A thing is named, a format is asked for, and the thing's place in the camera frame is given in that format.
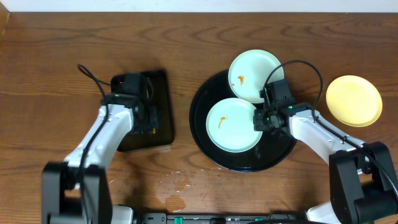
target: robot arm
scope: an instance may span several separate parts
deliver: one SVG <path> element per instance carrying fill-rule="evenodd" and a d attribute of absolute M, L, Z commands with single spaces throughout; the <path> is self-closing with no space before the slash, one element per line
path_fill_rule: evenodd
<path fill-rule="evenodd" d="M 303 141 L 328 165 L 330 171 L 331 202 L 307 211 L 310 221 L 322 223 L 367 223 L 396 214 L 397 199 L 393 187 L 370 158 L 382 164 L 391 182 L 397 185 L 388 148 L 380 142 L 365 144 L 323 119 L 308 103 L 296 104 L 286 80 L 267 85 L 261 92 L 264 109 L 254 112 L 256 131 L 281 129 Z M 361 183 L 358 174 L 372 174 L 372 180 Z"/>
<path fill-rule="evenodd" d="M 134 117 L 132 109 L 125 107 L 124 105 L 108 105 L 109 107 L 109 118 L 108 122 L 101 129 L 96 139 L 90 147 L 84 167 L 87 168 L 90 165 L 97 165 L 104 167 L 108 170 L 109 163 L 111 162 L 116 149 L 120 145 L 123 137 L 131 131 L 134 126 Z M 65 162 L 68 163 L 69 167 L 79 167 L 81 155 L 83 149 L 86 147 L 87 142 L 93 136 L 95 131 L 102 123 L 106 113 L 105 106 L 101 106 L 99 109 L 98 117 L 82 142 L 78 147 L 70 153 L 66 158 Z"/>
<path fill-rule="evenodd" d="M 49 162 L 42 173 L 42 224 L 95 223 L 131 224 L 137 215 L 129 207 L 112 205 L 106 170 L 127 133 L 140 134 L 159 128 L 154 106 L 149 105 L 147 77 L 141 73 L 118 75 L 111 81 L 112 94 L 106 96 L 99 114 L 78 147 L 64 162 Z M 97 132 L 106 115 L 104 126 L 91 143 L 81 176 L 79 166 L 84 148 Z M 66 190 L 84 183 L 82 198 L 65 196 Z"/>
<path fill-rule="evenodd" d="M 336 128 L 327 120 L 320 116 L 318 111 L 315 111 L 315 116 L 318 116 L 323 124 L 330 129 L 339 133 L 340 136 L 347 136 L 358 147 L 362 147 L 364 141 L 348 136 L 346 133 Z M 305 110 L 296 113 L 289 117 L 290 134 L 297 140 L 304 142 L 312 150 L 314 150 L 327 164 L 329 164 L 329 155 L 337 151 L 352 151 L 355 147 L 344 143 L 340 138 L 321 127 L 317 122 L 314 122 L 311 110 Z"/>

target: round black tray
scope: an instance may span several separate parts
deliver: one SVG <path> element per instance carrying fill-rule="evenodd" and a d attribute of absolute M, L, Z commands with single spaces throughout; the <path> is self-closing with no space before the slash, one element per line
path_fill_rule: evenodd
<path fill-rule="evenodd" d="M 228 84 L 228 70 L 207 80 L 192 100 L 189 114 L 192 136 L 209 159 L 227 169 L 255 172 L 273 167 L 292 151 L 297 140 L 280 131 L 263 132 L 260 141 L 244 152 L 227 152 L 217 147 L 207 135 L 206 118 L 217 102 L 227 98 L 236 98 Z"/>

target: wire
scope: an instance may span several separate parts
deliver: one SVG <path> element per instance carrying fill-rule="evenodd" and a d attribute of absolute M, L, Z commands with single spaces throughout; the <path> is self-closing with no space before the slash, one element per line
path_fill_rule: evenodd
<path fill-rule="evenodd" d="M 363 149 L 363 146 L 357 146 L 355 143 L 351 142 L 350 140 L 348 140 L 347 136 L 341 136 L 339 135 L 337 132 L 335 132 L 334 130 L 330 129 L 328 126 L 326 126 L 325 124 L 323 124 L 320 120 L 319 120 L 319 116 L 315 116 L 315 108 L 317 107 L 317 104 L 319 102 L 319 99 L 321 98 L 322 95 L 322 91 L 323 91 L 323 80 L 322 80 L 322 76 L 320 74 L 320 72 L 318 71 L 318 69 L 313 66 L 311 63 L 303 61 L 303 60 L 291 60 L 288 62 L 285 62 L 279 66 L 277 66 L 275 69 L 273 69 L 273 71 L 269 74 L 265 84 L 264 84 L 264 90 L 266 90 L 266 85 L 268 84 L 269 79 L 271 78 L 271 76 L 274 74 L 274 72 L 276 70 L 278 70 L 279 68 L 291 64 L 291 63 L 304 63 L 310 67 L 312 67 L 314 69 L 314 71 L 316 71 L 317 75 L 319 76 L 319 81 L 320 81 L 320 90 L 319 90 L 319 94 L 318 94 L 318 98 L 317 100 L 315 100 L 314 104 L 313 104 L 313 108 L 312 108 L 312 117 L 314 118 L 314 122 L 317 122 L 321 127 L 325 128 L 327 131 L 331 132 L 332 134 L 334 134 L 335 136 L 337 136 L 338 138 L 340 138 L 343 143 L 347 142 L 349 145 L 355 147 L 361 154 L 363 154 L 364 156 L 366 156 L 369 161 L 376 167 L 378 168 L 381 173 L 387 178 L 388 182 L 391 184 L 392 187 L 392 191 L 394 192 L 394 195 L 396 197 L 396 201 L 398 203 L 398 190 L 397 190 L 397 186 L 394 184 L 394 182 L 392 181 L 392 177 L 387 173 L 387 171 L 383 168 L 383 166 L 377 161 L 375 160 L 375 158 L 373 158 L 372 155 L 370 155 L 368 152 L 366 152 Z"/>
<path fill-rule="evenodd" d="M 289 220 L 289 219 L 275 219 L 275 220 L 261 220 L 261 221 L 255 221 L 251 222 L 248 224 L 268 224 L 268 223 L 283 223 L 283 224 L 324 224 L 320 222 L 313 222 L 313 221 L 308 221 L 308 220 Z"/>
<path fill-rule="evenodd" d="M 268 219 L 271 219 L 271 216 L 275 213 L 275 211 L 272 211 L 269 215 L 268 215 Z"/>
<path fill-rule="evenodd" d="M 150 95 L 147 99 L 147 102 L 150 103 L 153 99 L 154 99 L 154 95 L 155 95 L 155 89 L 154 89 L 154 85 L 152 84 L 152 81 L 150 80 L 150 78 L 147 78 L 148 80 L 148 84 L 150 86 Z"/>
<path fill-rule="evenodd" d="M 95 131 L 95 133 L 92 135 L 92 137 L 90 138 L 90 140 L 87 142 L 86 147 L 83 150 L 83 153 L 81 155 L 81 160 L 80 160 L 80 165 L 79 165 L 79 169 L 78 169 L 78 177 L 80 179 L 80 195 L 81 195 L 81 206 L 83 209 L 83 212 L 85 214 L 86 220 L 87 220 L 87 224 L 91 223 L 91 220 L 88 217 L 88 210 L 87 210 L 87 206 L 86 206 L 86 202 L 85 202 L 85 185 L 84 185 L 84 166 L 85 166 L 85 162 L 86 162 L 86 158 L 87 158 L 87 154 L 88 151 L 90 151 L 90 146 L 93 143 L 93 141 L 95 140 L 95 137 L 97 137 L 98 133 L 100 133 L 101 129 L 103 128 L 103 126 L 106 124 L 108 118 L 109 118 L 109 107 L 108 107 L 108 103 L 106 102 L 105 99 L 105 92 L 102 89 L 102 86 L 100 83 L 103 83 L 102 81 L 98 80 L 84 65 L 78 65 L 78 69 L 79 71 L 81 71 L 83 74 L 85 74 L 87 77 L 91 78 L 92 80 L 94 80 L 94 82 L 97 84 L 104 103 L 105 103 L 105 108 L 106 108 L 106 114 L 104 116 L 104 120 L 102 121 L 102 123 L 98 126 L 97 130 Z"/>
<path fill-rule="evenodd" d="M 85 74 L 88 78 L 90 78 L 94 81 L 97 80 L 99 83 L 102 83 L 104 85 L 111 86 L 110 83 L 107 83 L 107 82 L 104 82 L 102 80 L 95 78 L 94 75 L 84 65 L 79 64 L 79 65 L 77 65 L 77 67 L 78 67 L 79 71 L 81 71 L 83 74 Z"/>
<path fill-rule="evenodd" d="M 304 64 L 306 64 L 306 65 L 312 67 L 312 68 L 316 71 L 316 73 L 318 74 L 318 76 L 319 76 L 319 81 L 320 81 L 321 89 L 320 89 L 320 91 L 319 91 L 317 100 L 315 100 L 315 102 L 314 102 L 314 104 L 313 104 L 313 108 L 314 108 L 314 109 L 313 109 L 313 113 L 314 113 L 314 112 L 315 112 L 315 108 L 317 107 L 317 104 L 318 104 L 318 102 L 319 102 L 319 99 L 321 98 L 321 94 L 322 94 L 322 91 L 323 91 L 323 80 L 322 80 L 321 73 L 318 71 L 318 69 L 315 68 L 315 66 L 313 66 L 313 65 L 310 64 L 309 62 L 306 62 L 306 61 L 303 61 L 303 60 L 291 60 L 291 61 L 285 62 L 285 63 L 283 63 L 283 64 L 281 64 L 281 65 L 278 65 L 278 67 L 276 67 L 275 69 L 273 69 L 273 71 L 269 74 L 269 76 L 268 76 L 268 78 L 267 78 L 267 80 L 266 80 L 266 83 L 264 84 L 264 90 L 266 89 L 266 86 L 267 86 L 267 84 L 268 84 L 268 81 L 269 81 L 269 79 L 271 78 L 271 76 L 274 74 L 274 72 L 275 72 L 276 70 L 278 70 L 279 68 L 281 68 L 281 67 L 283 67 L 283 66 L 285 66 L 285 65 L 291 64 L 291 63 L 304 63 Z"/>

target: white plate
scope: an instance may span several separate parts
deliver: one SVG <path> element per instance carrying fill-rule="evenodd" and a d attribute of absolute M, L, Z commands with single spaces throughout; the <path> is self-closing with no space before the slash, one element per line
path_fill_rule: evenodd
<path fill-rule="evenodd" d="M 280 62 L 265 50 L 248 50 L 232 62 L 229 72 L 229 86 L 235 95 L 251 103 L 263 103 L 259 91 L 262 90 L 269 74 Z M 270 82 L 284 79 L 283 68 L 279 68 L 269 79 Z"/>
<path fill-rule="evenodd" d="M 239 98 L 221 100 L 207 114 L 207 134 L 216 146 L 225 151 L 251 149 L 262 135 L 262 131 L 254 131 L 255 109 L 254 105 Z"/>

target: yellow plate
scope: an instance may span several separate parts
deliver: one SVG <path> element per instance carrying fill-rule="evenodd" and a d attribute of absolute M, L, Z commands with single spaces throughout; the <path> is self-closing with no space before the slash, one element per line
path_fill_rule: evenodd
<path fill-rule="evenodd" d="M 376 87 L 354 75 L 335 79 L 326 92 L 326 103 L 335 118 L 354 127 L 372 124 L 382 110 L 381 96 Z"/>

